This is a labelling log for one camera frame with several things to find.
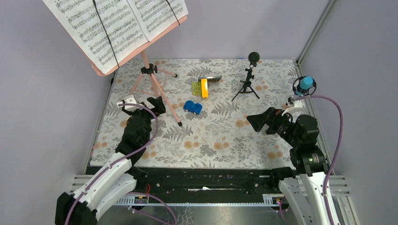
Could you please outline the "pink music stand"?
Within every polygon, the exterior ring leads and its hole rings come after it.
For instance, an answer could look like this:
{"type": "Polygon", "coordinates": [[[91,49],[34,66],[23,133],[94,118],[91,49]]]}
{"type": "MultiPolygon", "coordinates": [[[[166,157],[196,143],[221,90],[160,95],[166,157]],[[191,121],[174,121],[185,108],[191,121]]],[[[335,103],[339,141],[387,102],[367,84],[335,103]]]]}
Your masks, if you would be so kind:
{"type": "Polygon", "coordinates": [[[92,61],[90,61],[91,66],[92,66],[92,68],[94,69],[94,71],[97,73],[97,75],[99,75],[99,76],[107,76],[107,75],[110,75],[111,73],[117,71],[117,70],[120,68],[120,66],[122,66],[123,64],[125,64],[126,62],[128,62],[129,60],[131,60],[134,56],[140,54],[141,59],[142,59],[143,64],[144,64],[144,70],[140,73],[140,75],[138,76],[137,80],[135,81],[135,83],[134,83],[134,85],[133,85],[133,87],[132,87],[132,89],[131,89],[131,91],[130,91],[130,94],[133,94],[134,91],[138,91],[138,92],[141,92],[141,93],[144,93],[144,94],[146,93],[146,92],[143,91],[143,90],[138,90],[138,89],[137,89],[137,86],[138,86],[138,84],[140,83],[142,77],[143,77],[145,74],[147,74],[147,75],[150,77],[150,81],[151,81],[152,88],[153,88],[153,93],[149,93],[149,92],[148,92],[147,94],[148,94],[148,95],[151,95],[151,96],[155,96],[155,97],[161,96],[161,97],[165,100],[167,106],[169,107],[170,111],[172,112],[173,116],[175,117],[175,119],[176,119],[176,121],[177,121],[177,124],[178,124],[180,127],[181,127],[183,124],[182,124],[182,122],[180,121],[178,115],[176,114],[174,108],[172,107],[172,104],[169,102],[169,100],[168,100],[168,98],[167,98],[167,96],[166,96],[166,94],[165,94],[165,92],[164,92],[164,90],[163,90],[163,87],[159,84],[159,82],[158,82],[158,80],[157,80],[157,78],[156,78],[156,76],[155,76],[155,74],[158,73],[158,72],[162,72],[162,73],[164,73],[164,74],[166,74],[166,75],[170,75],[170,76],[174,76],[174,77],[178,77],[178,74],[169,72],[169,71],[167,71],[167,70],[165,70],[165,69],[161,69],[161,68],[157,67],[156,65],[151,64],[151,63],[149,62],[149,60],[148,60],[148,56],[147,56],[145,50],[146,50],[146,48],[148,48],[150,45],[152,45],[152,44],[154,44],[156,41],[158,41],[161,37],[165,36],[165,35],[168,34],[170,31],[172,31],[173,29],[175,29],[176,27],[178,27],[178,26],[179,26],[182,22],[184,22],[186,19],[187,19],[187,16],[183,16],[181,19],[178,19],[178,20],[177,20],[176,22],[174,22],[172,25],[170,25],[169,27],[167,27],[161,34],[157,35],[153,40],[151,40],[151,41],[149,41],[149,42],[146,42],[145,44],[141,45],[140,47],[138,47],[137,49],[135,49],[134,51],[132,51],[131,53],[129,53],[124,59],[122,59],[122,60],[120,60],[120,61],[117,61],[117,62],[116,62],[117,65],[116,65],[115,67],[113,67],[110,71],[108,71],[108,72],[105,73],[105,74],[102,73],[101,70],[99,70],[98,67],[97,67],[92,61]]]}

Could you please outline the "sheet music page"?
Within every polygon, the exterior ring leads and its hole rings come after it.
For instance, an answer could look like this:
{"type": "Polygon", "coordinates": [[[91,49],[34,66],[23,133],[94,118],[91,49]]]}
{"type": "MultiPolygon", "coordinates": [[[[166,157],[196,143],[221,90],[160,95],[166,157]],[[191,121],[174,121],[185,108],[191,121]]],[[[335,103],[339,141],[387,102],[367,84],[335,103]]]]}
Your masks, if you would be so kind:
{"type": "Polygon", "coordinates": [[[188,15],[184,0],[129,0],[128,3],[148,41],[188,15]]]}
{"type": "Polygon", "coordinates": [[[104,74],[148,41],[126,0],[45,0],[44,3],[104,74]]]}

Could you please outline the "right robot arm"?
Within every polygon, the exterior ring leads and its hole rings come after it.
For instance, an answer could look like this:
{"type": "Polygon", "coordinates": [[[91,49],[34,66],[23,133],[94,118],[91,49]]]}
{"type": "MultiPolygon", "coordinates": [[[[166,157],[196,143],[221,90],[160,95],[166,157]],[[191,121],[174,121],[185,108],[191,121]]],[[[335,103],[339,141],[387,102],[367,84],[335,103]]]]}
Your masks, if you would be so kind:
{"type": "Polygon", "coordinates": [[[339,225],[329,185],[329,164],[317,146],[317,119],[302,114],[296,120],[289,113],[274,107],[264,113],[249,115],[254,131],[267,127],[266,134],[278,134],[290,150],[293,171],[289,167],[272,169],[269,187],[281,193],[301,225],[339,225]]]}

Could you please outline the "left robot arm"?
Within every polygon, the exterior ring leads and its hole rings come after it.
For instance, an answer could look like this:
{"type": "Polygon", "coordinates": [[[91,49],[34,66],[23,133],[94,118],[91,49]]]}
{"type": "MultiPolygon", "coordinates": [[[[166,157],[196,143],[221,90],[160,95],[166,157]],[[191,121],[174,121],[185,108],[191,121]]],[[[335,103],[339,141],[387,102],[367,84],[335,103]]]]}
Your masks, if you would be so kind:
{"type": "Polygon", "coordinates": [[[157,134],[158,116],[166,112],[162,97],[149,97],[139,103],[129,95],[117,103],[129,115],[122,139],[114,154],[88,182],[73,191],[64,192],[56,204],[55,224],[95,225],[101,216],[130,191],[139,193],[145,188],[145,179],[130,174],[157,134]]]}

